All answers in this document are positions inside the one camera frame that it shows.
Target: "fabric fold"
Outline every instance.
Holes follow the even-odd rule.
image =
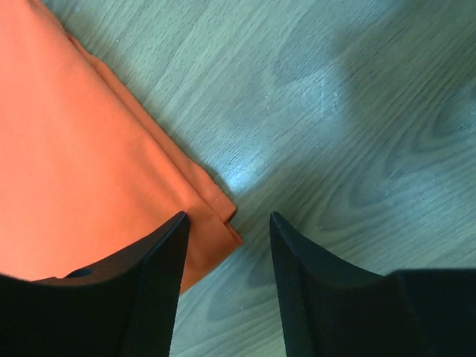
[[[67,275],[184,210],[182,291],[242,243],[236,208],[39,0],[0,2],[0,272]]]

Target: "wood grain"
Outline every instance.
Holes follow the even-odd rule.
[[[280,211],[363,268],[476,266],[476,2],[50,0],[238,204],[172,356],[284,356]]]

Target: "orange cloth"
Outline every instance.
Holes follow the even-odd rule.
[[[0,272],[62,277],[191,221],[182,291],[241,239],[235,207],[40,0],[0,1]]]

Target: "wooden floor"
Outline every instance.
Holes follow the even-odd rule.
[[[476,1],[50,0],[239,207],[172,356],[284,356],[280,211],[378,273],[476,266]]]

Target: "black plastic object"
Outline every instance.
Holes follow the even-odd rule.
[[[476,356],[476,271],[354,266],[270,221],[289,357]]]
[[[0,275],[0,356],[168,356],[188,231],[179,213],[66,278]]]

